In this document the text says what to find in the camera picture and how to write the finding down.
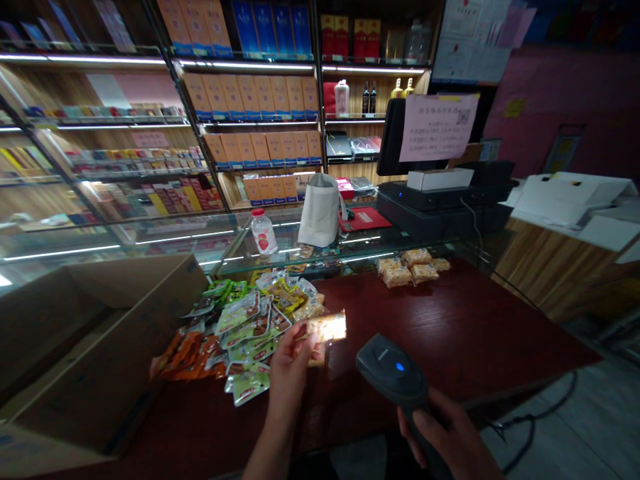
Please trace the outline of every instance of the gold bottle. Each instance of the gold bottle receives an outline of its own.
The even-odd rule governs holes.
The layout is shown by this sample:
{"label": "gold bottle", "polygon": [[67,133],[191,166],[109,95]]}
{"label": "gold bottle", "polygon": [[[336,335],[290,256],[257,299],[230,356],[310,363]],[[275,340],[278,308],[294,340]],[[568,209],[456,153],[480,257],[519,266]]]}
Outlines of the gold bottle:
{"label": "gold bottle", "polygon": [[411,86],[412,82],[413,82],[413,79],[409,79],[407,88],[402,92],[402,98],[407,98],[408,95],[413,95],[413,92],[415,89],[412,88]]}
{"label": "gold bottle", "polygon": [[400,88],[400,79],[395,81],[395,88],[391,91],[391,98],[402,98],[402,88]]}

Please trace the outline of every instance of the white tote bag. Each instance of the white tote bag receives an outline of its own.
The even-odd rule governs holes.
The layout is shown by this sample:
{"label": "white tote bag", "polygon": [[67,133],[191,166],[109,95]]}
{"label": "white tote bag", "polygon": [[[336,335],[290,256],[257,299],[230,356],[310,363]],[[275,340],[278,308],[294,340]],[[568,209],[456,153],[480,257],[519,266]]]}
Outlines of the white tote bag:
{"label": "white tote bag", "polygon": [[298,243],[326,247],[333,243],[338,233],[338,211],[347,220],[347,208],[338,193],[338,182],[326,173],[316,173],[307,184]]}

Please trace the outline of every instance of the wine bottle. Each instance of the wine bottle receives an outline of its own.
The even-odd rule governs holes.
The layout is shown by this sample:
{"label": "wine bottle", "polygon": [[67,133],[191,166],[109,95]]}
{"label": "wine bottle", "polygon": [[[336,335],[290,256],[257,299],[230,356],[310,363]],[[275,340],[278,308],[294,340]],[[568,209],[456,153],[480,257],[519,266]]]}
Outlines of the wine bottle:
{"label": "wine bottle", "polygon": [[412,88],[411,84],[413,82],[413,79],[409,79],[409,82],[407,83],[407,88],[402,92],[402,98],[407,98],[408,95],[413,95],[414,92],[414,88]]}
{"label": "wine bottle", "polygon": [[366,118],[369,113],[369,82],[365,80],[365,92],[362,94],[362,118]]}
{"label": "wine bottle", "polygon": [[373,81],[373,85],[371,86],[371,94],[369,96],[369,113],[372,113],[375,117],[375,80]]}
{"label": "wine bottle", "polygon": [[400,88],[400,79],[395,81],[395,88],[391,91],[391,98],[402,98],[402,88]]}

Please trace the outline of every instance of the barcode scanner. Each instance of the barcode scanner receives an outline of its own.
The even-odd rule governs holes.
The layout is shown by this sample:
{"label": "barcode scanner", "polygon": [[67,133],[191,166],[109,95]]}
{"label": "barcode scanner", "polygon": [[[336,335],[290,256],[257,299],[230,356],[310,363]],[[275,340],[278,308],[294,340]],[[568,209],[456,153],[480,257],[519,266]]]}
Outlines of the barcode scanner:
{"label": "barcode scanner", "polygon": [[436,480],[453,480],[449,466],[420,433],[413,422],[413,411],[429,412],[429,384],[414,360],[396,344],[379,333],[356,356],[358,371],[382,395],[402,408],[422,452],[429,472]]}

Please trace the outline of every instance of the hand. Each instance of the hand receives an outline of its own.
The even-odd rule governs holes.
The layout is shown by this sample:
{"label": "hand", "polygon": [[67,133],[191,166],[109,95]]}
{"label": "hand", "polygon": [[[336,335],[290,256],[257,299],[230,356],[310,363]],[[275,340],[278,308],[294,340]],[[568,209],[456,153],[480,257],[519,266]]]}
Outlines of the hand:
{"label": "hand", "polygon": [[271,360],[271,386],[267,417],[293,421],[297,416],[307,380],[307,364],[318,336],[300,339],[306,332],[304,322],[294,324],[278,342]]}
{"label": "hand", "polygon": [[[430,408],[440,413],[447,426],[442,426],[438,420],[420,409],[413,412],[413,421],[447,463],[455,480],[504,480],[502,471],[464,409],[434,388],[429,388],[428,403]],[[423,469],[428,468],[422,449],[400,407],[398,422],[400,433],[409,442],[416,462]]]}

